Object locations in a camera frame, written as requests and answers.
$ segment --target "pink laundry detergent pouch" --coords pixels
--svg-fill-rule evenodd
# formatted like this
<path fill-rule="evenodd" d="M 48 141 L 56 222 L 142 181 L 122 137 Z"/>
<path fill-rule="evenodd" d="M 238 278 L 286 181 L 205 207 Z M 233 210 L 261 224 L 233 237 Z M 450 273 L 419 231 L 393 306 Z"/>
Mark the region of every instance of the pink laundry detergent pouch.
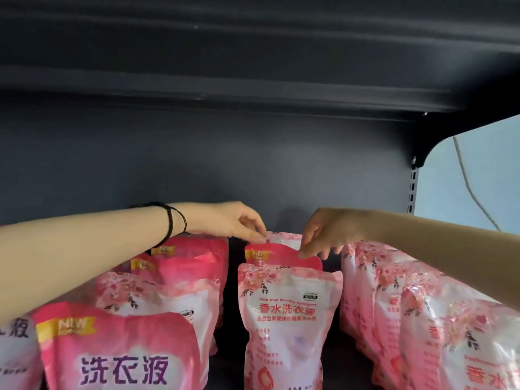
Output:
<path fill-rule="evenodd" d="M 43 365 L 34 322 L 22 316 L 0 327 L 0 388 L 38 390 Z"/>
<path fill-rule="evenodd" d="M 112 272 L 102 275 L 105 282 L 98 306 L 114 310 L 113 305 L 116 304 L 118 314 L 166 311 L 182 314 L 193 324 L 197 334 L 201 357 L 201 385 L 204 386 L 207 382 L 211 341 L 218 319 L 218 278 L 222 274 L 218 256 L 207 253 L 191 259 L 134 258 L 131 260 L 131 267 L 132 274 Z"/>
<path fill-rule="evenodd" d="M 356 243 L 349 243 L 341 251 L 341 272 L 343 273 L 343 294 L 340 305 L 340 330 L 358 339 L 359 304 L 355 289 Z"/>
<path fill-rule="evenodd" d="M 200 390 L 197 338 L 181 314 L 121 317 L 61 302 L 33 317 L 49 390 Z"/>
<path fill-rule="evenodd" d="M 398 390 L 401 383 L 402 359 L 399 351 L 399 333 L 401 293 L 406 276 L 433 271 L 435 269 L 423 262 L 398 262 L 381 267 L 378 271 L 374 297 L 374 325 L 379 349 L 372 380 L 386 390 Z"/>
<path fill-rule="evenodd" d="M 298 258 L 297 250 L 277 243 L 247 245 L 245 247 L 245 262 L 256 266 L 270 264 L 313 268 L 319 271 L 323 269 L 323 264 L 319 257 Z"/>
<path fill-rule="evenodd" d="M 520 389 L 518 312 L 502 304 L 476 300 L 470 309 L 454 309 L 443 330 L 443 390 Z"/>
<path fill-rule="evenodd" d="M 300 247 L 302 245 L 302 235 L 291 234 L 289 232 L 269 231 L 267 233 L 267 242 L 278 243 L 288 246 L 292 249 L 300 250 Z"/>
<path fill-rule="evenodd" d="M 321 350 L 341 298 L 341 272 L 241 264 L 245 390 L 321 390 Z"/>
<path fill-rule="evenodd" d="M 440 388 L 439 359 L 446 338 L 443 325 L 453 310 L 466 310 L 475 299 L 492 301 L 486 295 L 439 271 L 406 275 L 401 294 L 402 357 L 401 389 Z"/>
<path fill-rule="evenodd" d="M 355 293 L 359 297 L 359 332 L 356 346 L 372 361 L 378 360 L 379 341 L 375 336 L 374 295 L 378 271 L 395 262 L 413 261 L 414 258 L 388 245 L 377 242 L 356 243 Z"/>
<path fill-rule="evenodd" d="M 196 257 L 214 253 L 218 256 L 218 263 L 221 267 L 222 274 L 218 278 L 220 282 L 220 307 L 218 311 L 218 321 L 216 328 L 222 327 L 224 315 L 224 287 L 226 286 L 228 265 L 229 265 L 229 244 L 227 238 L 218 238 L 206 234 L 192 234 L 173 236 L 163 245 L 153 248 L 151 255 L 155 258 L 168 257 Z M 212 339 L 210 356 L 217 353 L 217 344 Z"/>

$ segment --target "light blue wall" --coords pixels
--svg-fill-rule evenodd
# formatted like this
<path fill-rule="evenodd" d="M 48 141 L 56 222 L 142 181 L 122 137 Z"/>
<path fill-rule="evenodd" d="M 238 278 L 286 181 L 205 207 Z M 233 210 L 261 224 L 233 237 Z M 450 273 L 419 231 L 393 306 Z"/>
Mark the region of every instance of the light blue wall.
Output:
<path fill-rule="evenodd" d="M 520 115 L 457 138 L 473 192 L 503 231 L 520 234 Z M 466 189 L 452 138 L 420 169 L 414 213 L 494 229 Z"/>

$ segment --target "black hair tie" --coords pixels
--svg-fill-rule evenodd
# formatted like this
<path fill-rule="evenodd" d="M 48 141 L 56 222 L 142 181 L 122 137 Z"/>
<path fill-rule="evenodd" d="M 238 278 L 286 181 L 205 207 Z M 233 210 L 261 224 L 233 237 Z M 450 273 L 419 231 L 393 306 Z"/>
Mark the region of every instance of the black hair tie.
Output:
<path fill-rule="evenodd" d="M 172 206 L 167 205 L 167 204 L 165 204 L 163 202 L 151 202 L 151 203 L 148 203 L 148 204 L 139 205 L 139 207 L 147 207 L 147 206 L 158 206 L 160 208 L 166 209 L 166 212 L 168 213 L 168 221 L 169 221 L 169 224 L 168 224 L 168 234 L 166 234 L 164 239 L 161 242 L 159 242 L 157 245 L 155 245 L 154 248 L 157 248 L 158 246 L 161 246 L 172 235 L 172 231 L 173 231 L 172 209 L 174 211 L 176 211 L 181 216 L 181 218 L 183 218 L 183 220 L 184 220 L 184 230 L 183 230 L 183 233 L 186 232 L 186 228 L 188 227 L 188 222 L 186 222 L 186 218 L 184 217 L 184 215 L 177 208 L 173 208 Z"/>

